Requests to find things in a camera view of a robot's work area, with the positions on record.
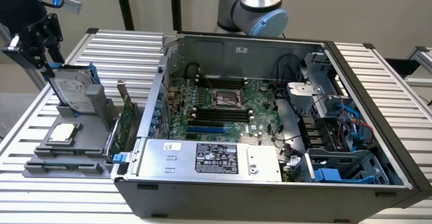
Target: power supply label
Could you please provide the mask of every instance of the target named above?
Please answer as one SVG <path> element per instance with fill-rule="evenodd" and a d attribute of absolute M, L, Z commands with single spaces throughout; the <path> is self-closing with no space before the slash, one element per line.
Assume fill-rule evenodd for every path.
<path fill-rule="evenodd" d="M 238 146 L 196 144 L 195 170 L 200 173 L 239 174 Z"/>

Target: robotic arm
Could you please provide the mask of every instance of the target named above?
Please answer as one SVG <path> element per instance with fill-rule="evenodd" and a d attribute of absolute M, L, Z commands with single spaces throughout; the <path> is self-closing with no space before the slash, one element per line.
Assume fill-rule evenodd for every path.
<path fill-rule="evenodd" d="M 288 24 L 283 0 L 220 0 L 218 31 L 279 36 Z"/>
<path fill-rule="evenodd" d="M 43 0 L 0 0 L 0 23 L 10 30 L 10 44 L 3 52 L 26 69 L 40 69 L 54 77 L 47 62 L 46 49 L 55 62 L 64 63 L 60 53 L 63 34 L 56 14 L 48 14 L 46 6 L 60 8 L 64 0 L 47 3 Z"/>

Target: motherboard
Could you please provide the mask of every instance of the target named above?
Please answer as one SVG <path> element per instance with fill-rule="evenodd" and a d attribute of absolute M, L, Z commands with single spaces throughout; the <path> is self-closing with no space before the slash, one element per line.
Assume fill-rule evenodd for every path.
<path fill-rule="evenodd" d="M 272 132 L 280 119 L 270 85 L 263 80 L 174 78 L 170 139 L 276 145 Z"/>

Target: hard drive label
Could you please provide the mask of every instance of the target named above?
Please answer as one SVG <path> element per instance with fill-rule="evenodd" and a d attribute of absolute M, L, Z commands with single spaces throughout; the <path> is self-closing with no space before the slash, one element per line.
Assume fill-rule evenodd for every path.
<path fill-rule="evenodd" d="M 92 101 L 86 95 L 90 83 L 84 84 L 79 80 L 56 79 L 56 84 L 70 107 L 80 113 L 95 113 Z"/>
<path fill-rule="evenodd" d="M 238 146 L 196 144 L 195 170 L 200 173 L 239 174 Z"/>

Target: white label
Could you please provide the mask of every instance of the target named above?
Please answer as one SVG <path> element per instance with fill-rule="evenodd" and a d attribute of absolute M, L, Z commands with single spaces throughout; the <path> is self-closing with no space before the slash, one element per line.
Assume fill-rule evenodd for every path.
<path fill-rule="evenodd" d="M 166 142 L 164 143 L 164 150 L 166 151 L 180 151 L 182 143 L 180 142 Z"/>
<path fill-rule="evenodd" d="M 236 53 L 248 53 L 248 48 L 247 47 L 236 47 Z"/>
<path fill-rule="evenodd" d="M 91 99 L 86 96 L 86 86 L 78 80 L 56 79 L 67 103 L 72 109 L 80 113 L 95 113 L 95 107 Z"/>

